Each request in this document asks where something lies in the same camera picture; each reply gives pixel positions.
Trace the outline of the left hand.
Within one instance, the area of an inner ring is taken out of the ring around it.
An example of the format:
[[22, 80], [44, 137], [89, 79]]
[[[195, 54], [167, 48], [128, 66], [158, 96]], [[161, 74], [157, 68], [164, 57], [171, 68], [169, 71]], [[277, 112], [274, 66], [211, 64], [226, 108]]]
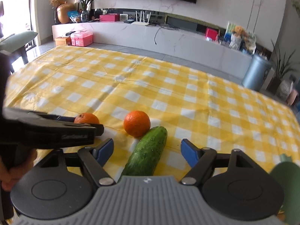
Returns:
[[25, 162], [17, 167], [7, 169], [1, 159], [1, 187], [4, 191], [11, 191], [12, 187], [34, 166], [34, 161], [37, 158], [37, 150], [32, 149], [27, 156]]

